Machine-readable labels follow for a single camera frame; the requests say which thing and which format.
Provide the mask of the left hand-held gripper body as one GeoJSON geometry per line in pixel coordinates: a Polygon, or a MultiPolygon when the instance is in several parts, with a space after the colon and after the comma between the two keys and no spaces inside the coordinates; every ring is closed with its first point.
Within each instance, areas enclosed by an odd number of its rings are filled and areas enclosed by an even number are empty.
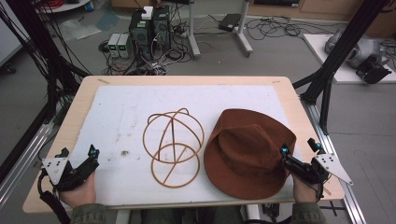
{"type": "Polygon", "coordinates": [[[44,159],[43,166],[50,183],[58,191],[70,191],[81,186],[99,166],[98,156],[89,156],[79,167],[73,168],[67,157],[44,159]]]}

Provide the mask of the brown felt hat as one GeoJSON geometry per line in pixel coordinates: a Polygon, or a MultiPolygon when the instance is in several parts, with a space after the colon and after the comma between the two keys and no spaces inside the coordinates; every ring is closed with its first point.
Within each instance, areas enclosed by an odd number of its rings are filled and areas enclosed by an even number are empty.
{"type": "Polygon", "coordinates": [[[223,193],[242,200],[278,194],[288,178],[280,149],[294,150],[296,135],[281,122],[262,113],[224,110],[204,152],[205,172],[223,193]]]}

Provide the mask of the person's right hand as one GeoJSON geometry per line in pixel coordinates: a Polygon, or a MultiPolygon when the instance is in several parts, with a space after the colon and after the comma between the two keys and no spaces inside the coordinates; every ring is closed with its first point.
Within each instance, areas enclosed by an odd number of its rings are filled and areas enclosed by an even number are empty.
{"type": "Polygon", "coordinates": [[[293,197],[297,203],[316,203],[318,201],[318,184],[309,185],[293,175],[293,197]]]}

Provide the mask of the white table mat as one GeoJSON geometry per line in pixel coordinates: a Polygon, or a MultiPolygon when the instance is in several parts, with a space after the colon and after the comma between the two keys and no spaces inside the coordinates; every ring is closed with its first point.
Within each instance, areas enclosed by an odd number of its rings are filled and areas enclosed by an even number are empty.
{"type": "Polygon", "coordinates": [[[104,86],[94,95],[70,161],[81,164],[90,145],[100,150],[97,201],[108,207],[236,203],[235,197],[210,182],[204,167],[207,140],[220,113],[228,108],[250,109],[282,124],[288,122],[275,88],[268,85],[104,86]],[[142,133],[150,115],[180,108],[187,108],[201,122],[205,142],[199,153],[198,176],[186,187],[169,189],[151,174],[151,158],[143,149],[142,133]]]}

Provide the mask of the white floor platform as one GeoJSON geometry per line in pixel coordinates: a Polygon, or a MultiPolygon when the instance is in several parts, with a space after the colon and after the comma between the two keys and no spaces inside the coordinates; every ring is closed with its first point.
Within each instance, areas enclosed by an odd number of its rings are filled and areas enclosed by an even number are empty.
{"type": "MultiPolygon", "coordinates": [[[[325,52],[325,44],[332,35],[304,34],[304,41],[316,55],[320,63],[324,63],[328,54],[325,52]]],[[[385,68],[390,74],[379,81],[379,84],[396,84],[396,72],[387,64],[385,68]]],[[[336,84],[364,84],[364,81],[356,74],[356,70],[347,63],[343,63],[334,75],[333,82],[336,84]]]]}

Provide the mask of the black device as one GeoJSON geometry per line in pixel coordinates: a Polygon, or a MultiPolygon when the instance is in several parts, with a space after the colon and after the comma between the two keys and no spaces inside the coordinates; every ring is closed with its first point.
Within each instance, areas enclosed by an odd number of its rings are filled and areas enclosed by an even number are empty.
{"type": "Polygon", "coordinates": [[[376,57],[368,57],[356,72],[358,77],[367,84],[376,84],[390,74],[390,71],[380,64],[376,57]]]}

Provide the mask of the grey robot shell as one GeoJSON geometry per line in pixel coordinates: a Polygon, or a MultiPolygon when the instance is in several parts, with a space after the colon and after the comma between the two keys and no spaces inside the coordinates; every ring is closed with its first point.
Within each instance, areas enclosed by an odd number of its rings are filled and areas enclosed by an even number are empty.
{"type": "MultiPolygon", "coordinates": [[[[332,51],[343,32],[344,29],[338,29],[334,35],[327,40],[325,44],[326,53],[332,51]]],[[[380,42],[364,35],[346,56],[345,62],[352,68],[358,68],[370,56],[373,56],[375,62],[380,65],[385,65],[389,61],[389,57],[386,55],[385,49],[380,46],[380,42]]]]}

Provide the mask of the person's legs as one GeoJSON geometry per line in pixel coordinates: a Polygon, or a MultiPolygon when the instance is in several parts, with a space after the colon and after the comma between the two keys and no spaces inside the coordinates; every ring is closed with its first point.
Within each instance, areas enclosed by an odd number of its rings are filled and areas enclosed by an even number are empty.
{"type": "Polygon", "coordinates": [[[164,208],[141,212],[141,224],[244,224],[239,206],[164,208]]]}

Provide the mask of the clear plastic sheet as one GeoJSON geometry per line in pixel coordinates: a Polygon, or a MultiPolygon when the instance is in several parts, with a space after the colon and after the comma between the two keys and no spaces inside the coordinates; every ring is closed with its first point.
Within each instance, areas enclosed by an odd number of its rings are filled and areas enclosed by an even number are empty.
{"type": "Polygon", "coordinates": [[[80,40],[101,32],[95,25],[82,25],[78,20],[62,22],[60,30],[64,40],[80,40]]]}

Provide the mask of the white desk leg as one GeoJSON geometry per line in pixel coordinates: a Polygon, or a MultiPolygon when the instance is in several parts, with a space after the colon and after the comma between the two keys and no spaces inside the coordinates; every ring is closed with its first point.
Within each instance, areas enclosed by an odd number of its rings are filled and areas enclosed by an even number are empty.
{"type": "Polygon", "coordinates": [[[201,57],[197,41],[194,36],[194,0],[188,0],[189,2],[189,31],[188,39],[191,46],[192,58],[198,60],[201,57]]]}
{"type": "Polygon", "coordinates": [[[241,7],[240,22],[239,22],[239,25],[234,28],[236,36],[237,36],[238,40],[240,41],[241,47],[244,50],[244,52],[246,53],[247,57],[249,57],[250,54],[253,52],[253,48],[250,46],[250,44],[244,34],[250,1],[251,0],[243,0],[243,4],[241,7]]]}

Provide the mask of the black computer tower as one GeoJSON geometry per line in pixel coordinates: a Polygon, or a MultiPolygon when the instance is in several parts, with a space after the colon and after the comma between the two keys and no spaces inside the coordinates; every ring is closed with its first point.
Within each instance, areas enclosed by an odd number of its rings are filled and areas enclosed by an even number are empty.
{"type": "Polygon", "coordinates": [[[145,60],[151,60],[150,46],[153,40],[153,22],[143,20],[144,10],[136,10],[131,18],[129,33],[134,46],[134,53],[139,53],[145,60]]]}
{"type": "Polygon", "coordinates": [[[170,7],[155,8],[152,20],[157,46],[162,50],[170,49],[170,7]]]}

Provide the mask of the blue-grey sheet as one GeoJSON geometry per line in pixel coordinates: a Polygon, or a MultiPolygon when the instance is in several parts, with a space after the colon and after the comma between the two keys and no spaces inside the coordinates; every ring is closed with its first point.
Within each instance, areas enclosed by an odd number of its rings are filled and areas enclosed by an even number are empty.
{"type": "Polygon", "coordinates": [[[102,31],[107,31],[119,22],[120,18],[113,11],[106,11],[101,17],[96,27],[102,31]]]}

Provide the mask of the white round table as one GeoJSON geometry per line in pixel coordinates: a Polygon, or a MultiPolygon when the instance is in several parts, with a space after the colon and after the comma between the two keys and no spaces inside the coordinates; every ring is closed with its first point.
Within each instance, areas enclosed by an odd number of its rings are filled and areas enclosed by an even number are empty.
{"type": "Polygon", "coordinates": [[[84,7],[86,4],[90,3],[91,1],[92,0],[78,0],[77,3],[74,3],[74,4],[63,3],[59,7],[47,7],[47,6],[43,5],[43,4],[39,4],[35,8],[35,11],[36,12],[43,12],[43,13],[64,12],[64,11],[72,10],[72,9],[75,9],[75,8],[84,7]]]}

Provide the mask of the aluminium rail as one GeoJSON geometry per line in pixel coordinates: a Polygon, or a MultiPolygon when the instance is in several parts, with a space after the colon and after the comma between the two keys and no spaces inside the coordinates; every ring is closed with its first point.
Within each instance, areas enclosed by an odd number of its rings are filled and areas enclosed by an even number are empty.
{"type": "Polygon", "coordinates": [[[6,205],[8,198],[21,182],[22,177],[36,158],[40,148],[44,146],[53,130],[54,123],[43,124],[27,141],[22,153],[11,167],[4,181],[0,184],[0,211],[6,205]]]}
{"type": "Polygon", "coordinates": [[[313,128],[318,136],[319,142],[326,151],[325,155],[319,155],[318,160],[331,174],[335,177],[344,191],[342,202],[346,208],[346,213],[352,224],[367,224],[358,201],[352,190],[353,181],[347,174],[347,171],[339,161],[336,150],[333,146],[332,140],[323,129],[319,126],[320,114],[315,105],[309,105],[302,102],[304,110],[313,125],[313,128]]]}

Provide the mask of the black metal frame stand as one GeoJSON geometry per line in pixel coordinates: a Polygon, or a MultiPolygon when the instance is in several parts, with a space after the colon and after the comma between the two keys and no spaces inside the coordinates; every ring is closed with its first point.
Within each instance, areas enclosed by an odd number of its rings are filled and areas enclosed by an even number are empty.
{"type": "Polygon", "coordinates": [[[27,41],[21,36],[17,30],[18,26],[1,9],[0,19],[17,37],[34,61],[38,71],[47,81],[48,100],[17,145],[0,165],[0,184],[6,180],[38,128],[42,124],[48,123],[55,115],[55,106],[61,97],[77,93],[79,87],[77,77],[84,78],[90,75],[87,70],[75,66],[62,55],[55,45],[50,31],[41,20],[40,9],[37,4],[33,3],[33,0],[6,0],[6,3],[21,23],[26,34],[29,35],[30,40],[27,41]]]}
{"type": "Polygon", "coordinates": [[[308,89],[300,95],[308,105],[314,105],[322,94],[318,124],[325,134],[329,133],[328,114],[335,73],[387,4],[388,0],[363,0],[322,66],[315,73],[292,84],[294,89],[309,84],[308,89]]]}

